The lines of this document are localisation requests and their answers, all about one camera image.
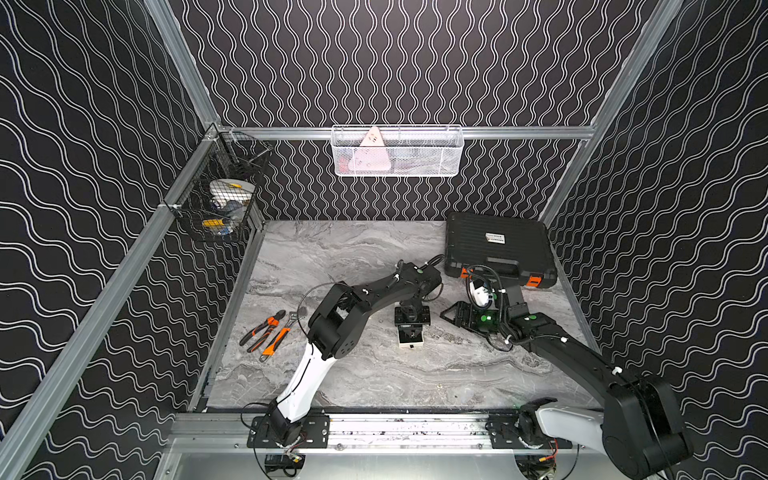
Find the cream jewelry box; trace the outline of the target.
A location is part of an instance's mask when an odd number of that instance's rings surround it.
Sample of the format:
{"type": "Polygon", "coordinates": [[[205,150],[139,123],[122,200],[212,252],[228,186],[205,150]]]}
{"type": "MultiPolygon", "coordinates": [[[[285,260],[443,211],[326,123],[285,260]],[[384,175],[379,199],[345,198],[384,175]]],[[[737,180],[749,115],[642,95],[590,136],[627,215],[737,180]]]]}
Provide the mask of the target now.
{"type": "Polygon", "coordinates": [[[414,349],[423,345],[423,325],[404,324],[397,326],[398,344],[401,348],[414,349]]]}

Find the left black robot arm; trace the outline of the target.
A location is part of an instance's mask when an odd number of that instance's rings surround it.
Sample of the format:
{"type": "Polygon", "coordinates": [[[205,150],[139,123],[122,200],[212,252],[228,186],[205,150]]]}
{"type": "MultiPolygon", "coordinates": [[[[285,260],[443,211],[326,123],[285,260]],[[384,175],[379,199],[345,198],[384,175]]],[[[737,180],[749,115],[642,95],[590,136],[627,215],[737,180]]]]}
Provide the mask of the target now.
{"type": "Polygon", "coordinates": [[[308,322],[307,347],[286,389],[270,405],[275,429],[293,427],[308,414],[313,397],[330,368],[358,344],[373,314],[395,307],[395,325],[410,335],[431,321],[426,297],[442,286],[438,254],[423,265],[400,261],[381,279],[333,284],[308,322]]]}

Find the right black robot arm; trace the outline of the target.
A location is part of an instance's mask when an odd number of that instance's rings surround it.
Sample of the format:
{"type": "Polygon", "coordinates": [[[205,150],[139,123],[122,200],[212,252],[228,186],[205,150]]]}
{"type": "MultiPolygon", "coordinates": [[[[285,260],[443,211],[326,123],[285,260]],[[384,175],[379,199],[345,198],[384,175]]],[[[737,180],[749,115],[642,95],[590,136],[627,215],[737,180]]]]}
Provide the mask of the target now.
{"type": "Polygon", "coordinates": [[[597,407],[587,408],[543,397],[520,406],[511,428],[526,447],[566,440],[606,455],[630,479],[692,457],[680,402],[666,380],[610,363],[548,315],[530,312],[521,298],[499,293],[483,306],[458,301],[440,317],[484,339],[500,335],[505,353],[521,347],[545,359],[597,401],[597,407]]]}

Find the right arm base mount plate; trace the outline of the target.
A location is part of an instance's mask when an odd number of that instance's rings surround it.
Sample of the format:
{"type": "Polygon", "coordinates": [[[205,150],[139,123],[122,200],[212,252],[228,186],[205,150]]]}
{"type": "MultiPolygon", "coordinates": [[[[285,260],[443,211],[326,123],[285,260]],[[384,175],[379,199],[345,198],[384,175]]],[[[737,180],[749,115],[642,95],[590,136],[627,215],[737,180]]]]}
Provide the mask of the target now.
{"type": "Polygon", "coordinates": [[[569,440],[545,435],[532,414],[518,412],[490,415],[484,427],[494,450],[554,451],[556,448],[570,449],[574,446],[569,440]]]}

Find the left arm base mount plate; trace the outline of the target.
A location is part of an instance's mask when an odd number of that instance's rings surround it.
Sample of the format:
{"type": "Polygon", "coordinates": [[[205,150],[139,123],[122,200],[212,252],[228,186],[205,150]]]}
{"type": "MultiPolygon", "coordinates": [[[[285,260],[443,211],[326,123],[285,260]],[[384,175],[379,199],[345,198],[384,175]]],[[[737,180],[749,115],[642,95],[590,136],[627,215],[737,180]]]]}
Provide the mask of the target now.
{"type": "Polygon", "coordinates": [[[276,412],[255,418],[249,428],[247,447],[255,449],[325,449],[328,445],[331,419],[327,415],[308,415],[288,423],[276,412]]]}

